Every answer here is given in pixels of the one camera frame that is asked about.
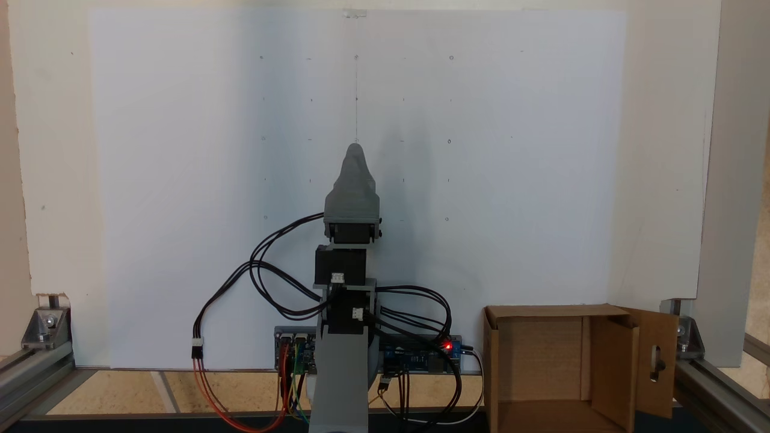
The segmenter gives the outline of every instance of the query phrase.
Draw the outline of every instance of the wire connector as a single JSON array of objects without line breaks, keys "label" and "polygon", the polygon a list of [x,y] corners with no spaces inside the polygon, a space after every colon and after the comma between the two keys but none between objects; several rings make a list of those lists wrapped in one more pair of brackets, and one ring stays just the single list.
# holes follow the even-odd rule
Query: wire connector
[{"label": "wire connector", "polygon": [[387,391],[388,387],[390,386],[390,379],[392,379],[390,376],[382,376],[380,378],[380,384],[377,385],[377,393],[385,392]]}]

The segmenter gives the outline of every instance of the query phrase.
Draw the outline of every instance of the cardboard flap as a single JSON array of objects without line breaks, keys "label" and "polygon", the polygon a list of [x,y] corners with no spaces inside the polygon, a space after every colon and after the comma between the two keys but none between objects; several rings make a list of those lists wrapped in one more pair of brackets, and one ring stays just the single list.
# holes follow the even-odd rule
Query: cardboard flap
[{"label": "cardboard flap", "polygon": [[639,323],[636,408],[650,415],[671,418],[679,317],[633,308],[624,310]]},{"label": "cardboard flap", "polygon": [[486,308],[490,326],[511,317],[580,317],[618,316],[628,314],[614,305],[490,305]]},{"label": "cardboard flap", "polygon": [[487,412],[487,423],[490,433],[497,433],[497,395],[499,367],[500,338],[498,331],[492,329],[489,320],[484,320],[484,408]]},{"label": "cardboard flap", "polygon": [[591,407],[634,430],[639,328],[591,318]]}]

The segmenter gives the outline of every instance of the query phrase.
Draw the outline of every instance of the cardboard box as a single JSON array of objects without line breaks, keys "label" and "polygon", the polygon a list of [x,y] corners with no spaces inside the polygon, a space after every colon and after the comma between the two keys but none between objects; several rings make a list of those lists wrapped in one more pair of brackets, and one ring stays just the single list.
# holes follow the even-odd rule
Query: cardboard box
[{"label": "cardboard box", "polygon": [[609,304],[489,306],[484,403],[492,433],[633,431],[671,417],[678,318]]}]

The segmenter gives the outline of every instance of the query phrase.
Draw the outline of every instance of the green wire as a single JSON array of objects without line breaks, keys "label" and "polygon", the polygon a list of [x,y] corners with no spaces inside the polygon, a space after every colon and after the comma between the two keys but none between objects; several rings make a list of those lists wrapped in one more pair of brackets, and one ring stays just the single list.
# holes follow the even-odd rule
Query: green wire
[{"label": "green wire", "polygon": [[297,393],[296,393],[296,362],[297,362],[297,359],[299,359],[299,357],[300,357],[300,345],[298,344],[294,349],[294,372],[291,379],[291,386],[292,386],[292,389],[294,390],[294,397],[296,398],[296,409],[297,411],[300,412],[300,416],[302,417],[302,419],[305,420],[307,424],[310,424],[310,421],[307,421],[305,412],[303,412],[302,410],[302,405],[300,404],[300,398],[297,397]]}]

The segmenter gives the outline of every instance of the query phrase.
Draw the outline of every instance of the circuit board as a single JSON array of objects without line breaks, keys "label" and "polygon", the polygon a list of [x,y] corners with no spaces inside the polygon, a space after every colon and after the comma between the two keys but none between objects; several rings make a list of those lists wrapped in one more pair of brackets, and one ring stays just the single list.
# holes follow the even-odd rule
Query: circuit board
[{"label": "circuit board", "polygon": [[[275,369],[278,369],[280,359],[280,348],[282,344],[290,344],[289,357],[286,360],[287,367],[291,368],[294,363],[294,354],[296,342],[300,340],[298,351],[297,371],[299,373],[316,373],[316,328],[303,326],[275,327]],[[435,336],[422,335],[426,339],[432,339]],[[380,340],[380,352],[383,355],[382,369],[380,372],[395,372],[408,370],[410,373],[428,373],[428,374],[452,374],[452,367],[435,351],[414,349],[414,342],[410,342],[401,335],[394,335],[395,341]],[[450,340],[441,345],[444,353],[449,355],[452,362],[460,367],[460,356],[462,354],[462,337],[452,335]]]},{"label": "circuit board", "polygon": [[[423,335],[427,339],[435,336]],[[449,355],[452,362],[460,367],[460,356],[462,354],[462,338],[459,335],[451,336],[449,341],[442,343],[441,348]],[[410,373],[429,373],[429,374],[452,374],[452,367],[435,351],[416,350],[414,343],[403,347],[395,342],[381,342],[380,350],[383,353],[383,372],[394,373],[401,370],[408,370]]]},{"label": "circuit board", "polygon": [[275,362],[278,370],[280,360],[280,348],[282,344],[290,344],[289,357],[286,359],[287,367],[294,365],[294,354],[297,355],[296,372],[298,374],[316,373],[316,328],[315,327],[276,327],[275,328]]}]

